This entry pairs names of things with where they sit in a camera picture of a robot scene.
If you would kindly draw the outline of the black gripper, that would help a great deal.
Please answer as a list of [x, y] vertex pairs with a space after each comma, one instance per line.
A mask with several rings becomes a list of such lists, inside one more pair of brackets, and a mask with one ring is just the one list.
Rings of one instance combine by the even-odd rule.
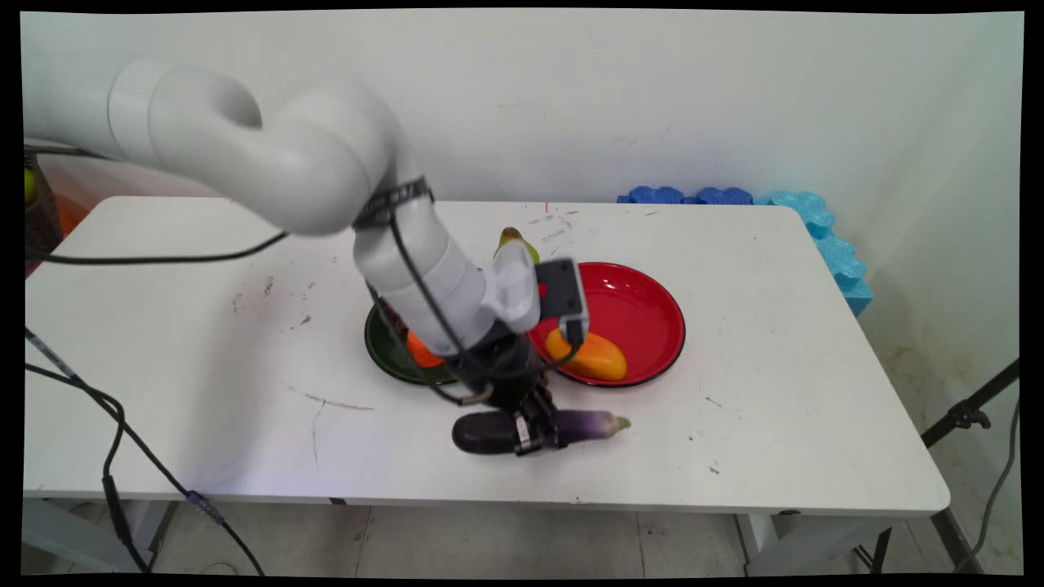
[[493, 324], [477, 345], [453, 357], [453, 375], [471, 393], [462, 405], [484, 404], [514, 415], [518, 457], [543, 450], [544, 444], [569, 446], [560, 435], [546, 371], [532, 342], [505, 324]]

